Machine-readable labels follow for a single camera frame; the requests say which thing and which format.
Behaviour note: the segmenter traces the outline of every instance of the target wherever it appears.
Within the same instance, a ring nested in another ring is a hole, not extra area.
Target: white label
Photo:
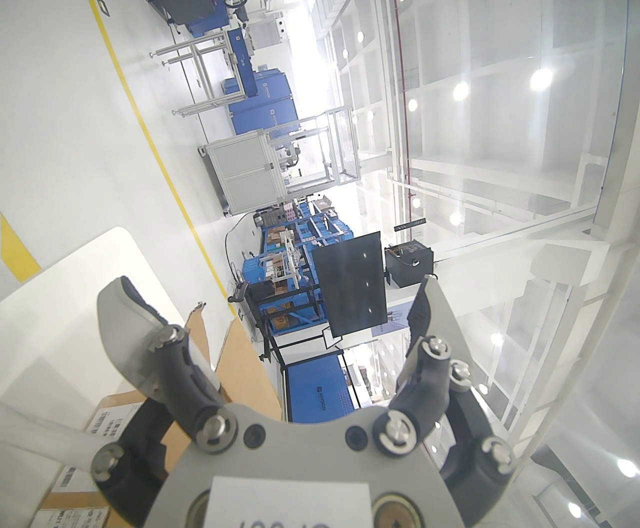
[[[31,528],[102,528],[109,508],[41,509]]]
[[[367,483],[213,479],[204,528],[371,528]]]
[[[141,403],[130,403],[98,409],[85,431],[92,435],[108,436],[111,440],[118,440],[141,405]],[[53,493],[97,492],[98,488],[89,473],[66,466],[51,491]]]

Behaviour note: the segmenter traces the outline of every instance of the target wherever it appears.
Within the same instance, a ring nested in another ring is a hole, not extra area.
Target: barcode label
[[[74,475],[75,472],[76,472],[76,468],[74,467],[69,468],[69,471],[65,473],[65,477],[62,479],[62,482],[60,483],[61,488],[66,488],[69,485],[69,482],[71,482],[71,477]]]
[[[122,418],[116,420],[115,424],[113,424],[113,429],[111,430],[109,436],[115,436],[118,434],[118,429],[122,425]]]
[[[115,420],[109,420],[109,423],[107,424],[107,428],[104,430],[102,436],[109,436],[109,432],[111,431],[111,427],[113,425]]]
[[[93,435],[107,436],[110,440],[117,440],[141,405],[141,403],[132,403],[100,409],[86,430]],[[67,466],[63,469],[51,491],[71,493],[96,492],[97,490],[91,475]]]
[[[100,429],[100,426],[102,425],[102,422],[104,422],[104,419],[107,416],[109,416],[109,411],[102,411],[102,414],[100,414],[100,417],[96,420],[95,424],[93,424],[93,427],[91,429],[92,435],[97,434],[98,430]]]
[[[31,528],[103,528],[109,508],[41,509]]]

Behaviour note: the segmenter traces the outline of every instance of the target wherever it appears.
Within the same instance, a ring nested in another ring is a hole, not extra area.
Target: black box
[[[385,264],[393,281],[400,287],[419,284],[433,274],[433,252],[416,240],[385,248]]]

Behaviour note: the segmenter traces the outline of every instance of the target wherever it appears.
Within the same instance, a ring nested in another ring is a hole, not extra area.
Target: yellow floor line
[[[187,222],[187,225],[189,226],[189,229],[191,230],[191,234],[193,235],[193,238],[195,238],[196,244],[198,245],[198,247],[200,248],[200,251],[202,252],[202,256],[204,257],[204,259],[207,262],[207,265],[209,267],[209,269],[211,270],[211,273],[213,274],[213,277],[216,279],[216,283],[218,284],[218,288],[220,288],[220,293],[222,293],[222,296],[225,298],[225,301],[227,300],[227,292],[224,289],[224,287],[222,286],[222,282],[220,280],[220,277],[218,276],[215,268],[213,267],[213,264],[211,263],[211,259],[209,258],[209,255],[207,254],[207,251],[205,250],[204,246],[202,245],[202,241],[200,240],[200,236],[198,235],[195,226],[193,225],[193,222],[191,221],[191,218],[189,217],[189,214],[187,213],[187,210],[184,207],[184,204],[182,203],[182,200],[180,199],[180,196],[178,195],[178,191],[175,190],[175,186],[173,185],[173,182],[171,180],[171,177],[169,176],[169,173],[167,172],[166,167],[164,166],[164,163],[162,161],[162,158],[160,157],[160,153],[158,152],[158,149],[156,148],[156,144],[154,143],[154,140],[151,139],[151,134],[149,134],[149,129],[147,128],[147,124],[145,123],[144,119],[142,119],[142,115],[140,113],[140,110],[138,109],[138,105],[136,104],[136,100],[133,99],[133,94],[131,93],[131,89],[129,88],[129,83],[127,82],[124,73],[122,72],[122,68],[120,67],[120,63],[118,62],[118,58],[116,57],[115,51],[113,50],[113,46],[111,45],[111,40],[109,39],[109,35],[107,34],[107,29],[104,27],[104,23],[102,21],[102,16],[100,15],[100,10],[98,9],[98,6],[95,2],[95,0],[89,0],[89,5],[91,6],[91,11],[93,12],[93,16],[95,17],[95,21],[98,24],[98,28],[100,29],[100,34],[102,35],[102,39],[104,41],[104,45],[107,47],[107,51],[109,52],[109,56],[111,57],[111,62],[113,62],[113,67],[116,69],[116,73],[118,74],[118,78],[120,79],[120,84],[122,85],[122,88],[124,89],[124,93],[127,94],[127,99],[129,99],[129,104],[131,105],[131,109],[133,110],[133,113],[136,115],[136,119],[138,120],[138,124],[140,125],[140,128],[142,129],[142,133],[145,135],[145,138],[147,140],[147,143],[149,144],[149,148],[151,149],[151,152],[153,153],[155,159],[156,159],[156,163],[158,164],[158,167],[160,167],[160,170],[162,171],[162,174],[164,176],[164,179],[167,183],[167,185],[169,185],[169,189],[171,190],[171,194],[173,195],[173,199],[175,200],[175,203],[178,204],[178,207],[180,208],[180,211],[182,212],[182,215],[184,217],[184,219]],[[231,313],[236,315],[236,310],[233,308],[233,306],[231,304],[228,305],[229,306],[229,310],[231,310]]]
[[[29,250],[1,214],[0,258],[20,282],[26,281],[41,270],[36,259],[31,256]]]

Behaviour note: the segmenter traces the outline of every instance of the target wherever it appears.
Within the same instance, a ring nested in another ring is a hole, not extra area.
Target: red pipe
[[[394,0],[394,8],[396,9],[396,28],[398,32],[398,50],[400,52],[400,69],[402,70],[402,98],[404,104],[404,140],[406,142],[406,183],[411,185],[411,166],[409,164],[409,125],[406,114],[406,86],[404,85],[404,60],[402,55],[402,37],[400,36],[400,18],[398,16],[398,2]],[[411,221],[411,197],[413,196],[411,189],[407,191],[409,221]],[[412,230],[409,229],[409,238],[412,238]]]

